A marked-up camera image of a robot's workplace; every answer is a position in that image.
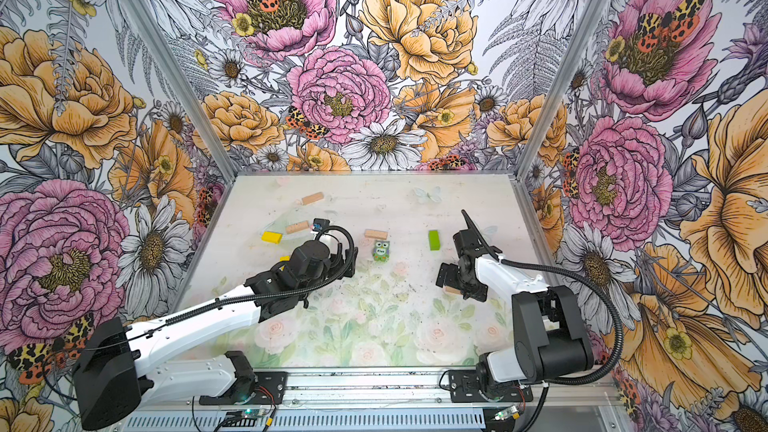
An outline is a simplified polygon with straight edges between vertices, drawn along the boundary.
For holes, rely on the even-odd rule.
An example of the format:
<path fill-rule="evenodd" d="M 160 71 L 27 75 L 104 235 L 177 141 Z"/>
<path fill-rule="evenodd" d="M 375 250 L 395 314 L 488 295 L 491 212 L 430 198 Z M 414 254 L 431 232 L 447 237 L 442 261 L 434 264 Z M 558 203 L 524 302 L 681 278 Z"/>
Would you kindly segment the natural wood block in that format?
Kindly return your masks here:
<path fill-rule="evenodd" d="M 323 192 L 316 192 L 301 198 L 302 205 L 310 205 L 324 199 Z"/>
<path fill-rule="evenodd" d="M 388 233 L 386 231 L 374 230 L 374 229 L 366 229 L 364 232 L 364 236 L 366 238 L 376 239 L 376 240 L 388 239 Z"/>
<path fill-rule="evenodd" d="M 288 235 L 290 235 L 290 234 L 295 234 L 295 233 L 302 232 L 302 231 L 305 231 L 305 230 L 309 230 L 310 228 L 311 228 L 311 225 L 310 225 L 310 223 L 308 221 L 302 221 L 302 222 L 297 222 L 297 223 L 293 223 L 293 224 L 288 225 L 285 228 L 285 232 Z"/>
<path fill-rule="evenodd" d="M 458 290 L 456 288 L 453 288 L 453 287 L 450 287 L 450 286 L 444 286 L 442 288 L 442 290 L 445 293 L 447 293 L 447 294 L 453 294 L 453 295 L 458 295 L 458 296 L 462 296 L 463 295 L 463 293 L 460 290 Z"/>

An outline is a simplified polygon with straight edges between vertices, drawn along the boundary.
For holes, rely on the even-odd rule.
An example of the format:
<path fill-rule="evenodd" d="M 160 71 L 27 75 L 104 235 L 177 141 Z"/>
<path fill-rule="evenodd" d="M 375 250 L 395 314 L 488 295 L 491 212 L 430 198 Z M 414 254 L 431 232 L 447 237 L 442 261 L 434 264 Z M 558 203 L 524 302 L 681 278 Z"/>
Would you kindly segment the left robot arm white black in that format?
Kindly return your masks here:
<path fill-rule="evenodd" d="M 204 303 L 157 319 L 99 325 L 72 369 L 83 430 L 112 426 L 142 406 L 180 399 L 244 405 L 274 393 L 242 351 L 181 361 L 179 355 L 230 332 L 308 307 L 310 295 L 355 273 L 358 248 L 343 227 L 317 220 L 312 239 L 268 270 Z"/>

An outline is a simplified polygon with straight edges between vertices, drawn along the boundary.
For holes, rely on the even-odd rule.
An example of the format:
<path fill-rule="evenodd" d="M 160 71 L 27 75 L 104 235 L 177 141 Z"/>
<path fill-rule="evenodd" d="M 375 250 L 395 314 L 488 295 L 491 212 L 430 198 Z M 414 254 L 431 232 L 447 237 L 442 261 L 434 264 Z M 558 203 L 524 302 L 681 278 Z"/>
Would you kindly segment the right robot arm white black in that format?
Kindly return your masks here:
<path fill-rule="evenodd" d="M 458 259 L 440 266 L 436 285 L 464 299 L 484 302 L 494 292 L 511 311 L 512 344 L 479 355 L 475 372 L 456 379 L 456 390 L 487 400 L 531 398 L 518 388 L 559 379 L 594 366 L 575 294 L 524 273 L 482 236 L 461 230 L 453 236 Z"/>

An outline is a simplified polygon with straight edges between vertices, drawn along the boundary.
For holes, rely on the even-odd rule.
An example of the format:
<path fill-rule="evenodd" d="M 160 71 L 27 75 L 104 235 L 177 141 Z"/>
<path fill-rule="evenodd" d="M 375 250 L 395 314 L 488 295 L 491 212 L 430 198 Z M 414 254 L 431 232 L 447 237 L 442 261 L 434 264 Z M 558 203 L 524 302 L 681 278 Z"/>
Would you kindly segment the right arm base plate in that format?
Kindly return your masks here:
<path fill-rule="evenodd" d="M 450 394 L 452 403 L 528 403 L 533 400 L 530 387 L 517 381 L 499 383 L 472 369 L 448 369 L 439 385 Z"/>

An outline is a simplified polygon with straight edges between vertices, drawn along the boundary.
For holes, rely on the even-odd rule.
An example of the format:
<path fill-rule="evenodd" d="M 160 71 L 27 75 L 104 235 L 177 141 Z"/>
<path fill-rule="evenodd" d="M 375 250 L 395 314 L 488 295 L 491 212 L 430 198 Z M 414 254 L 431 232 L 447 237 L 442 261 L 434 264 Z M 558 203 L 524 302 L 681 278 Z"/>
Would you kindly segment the yellow long wood block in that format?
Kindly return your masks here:
<path fill-rule="evenodd" d="M 272 231 L 265 231 L 261 236 L 261 240 L 270 244 L 279 244 L 282 240 L 282 234 Z"/>

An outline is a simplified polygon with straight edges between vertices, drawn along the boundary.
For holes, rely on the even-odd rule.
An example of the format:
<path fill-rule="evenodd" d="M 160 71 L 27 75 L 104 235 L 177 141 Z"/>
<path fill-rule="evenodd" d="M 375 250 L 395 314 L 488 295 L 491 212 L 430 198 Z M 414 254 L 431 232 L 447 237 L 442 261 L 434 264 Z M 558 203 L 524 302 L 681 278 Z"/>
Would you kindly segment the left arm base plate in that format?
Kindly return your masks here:
<path fill-rule="evenodd" d="M 252 376 L 237 377 L 222 395 L 202 396 L 198 403 L 204 406 L 280 405 L 287 379 L 286 372 L 255 372 Z"/>

